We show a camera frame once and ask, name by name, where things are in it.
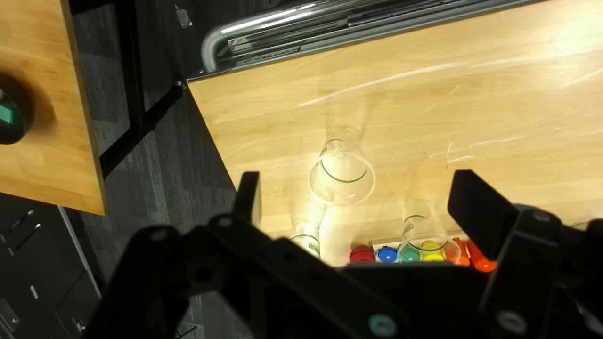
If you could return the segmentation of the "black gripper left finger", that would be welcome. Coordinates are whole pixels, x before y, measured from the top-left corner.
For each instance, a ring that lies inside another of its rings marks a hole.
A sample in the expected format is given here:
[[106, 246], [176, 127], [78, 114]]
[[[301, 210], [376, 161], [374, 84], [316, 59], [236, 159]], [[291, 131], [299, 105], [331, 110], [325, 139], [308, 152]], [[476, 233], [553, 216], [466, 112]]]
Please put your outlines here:
[[214, 291], [253, 339], [402, 339], [402, 314], [368, 285], [287, 238], [255, 227], [259, 174], [246, 171], [229, 210], [186, 233], [135, 231], [86, 339], [176, 339], [189, 299]]

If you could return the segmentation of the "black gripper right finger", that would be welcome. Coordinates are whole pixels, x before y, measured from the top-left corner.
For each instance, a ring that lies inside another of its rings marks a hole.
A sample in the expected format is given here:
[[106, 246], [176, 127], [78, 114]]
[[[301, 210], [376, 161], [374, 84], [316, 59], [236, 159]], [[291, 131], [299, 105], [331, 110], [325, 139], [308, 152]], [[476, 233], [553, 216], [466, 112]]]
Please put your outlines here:
[[603, 223], [583, 229], [512, 203], [470, 169], [451, 176], [448, 214], [497, 263], [478, 301], [487, 339], [603, 339]]

